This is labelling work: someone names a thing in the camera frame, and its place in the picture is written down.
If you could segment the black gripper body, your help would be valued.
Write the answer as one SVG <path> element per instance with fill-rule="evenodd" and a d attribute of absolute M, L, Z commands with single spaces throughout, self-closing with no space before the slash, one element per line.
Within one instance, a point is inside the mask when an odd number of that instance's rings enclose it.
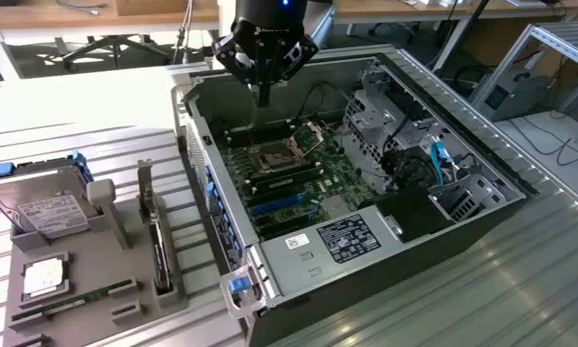
<path fill-rule="evenodd" d="M 257 76 L 262 82 L 262 60 L 278 38 L 291 43 L 305 34 L 306 1 L 237 1 L 233 37 L 247 56 L 257 62 Z"/>

